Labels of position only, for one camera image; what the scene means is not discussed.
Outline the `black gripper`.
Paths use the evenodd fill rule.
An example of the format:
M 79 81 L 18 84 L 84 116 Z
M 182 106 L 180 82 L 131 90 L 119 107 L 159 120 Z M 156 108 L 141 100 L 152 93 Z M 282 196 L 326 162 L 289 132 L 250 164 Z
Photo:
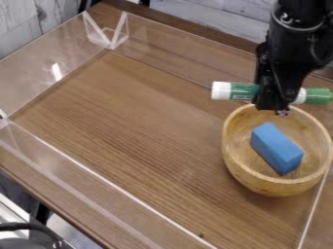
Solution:
M 333 60 L 333 0 L 275 0 L 256 57 L 252 104 L 286 117 L 305 77 Z

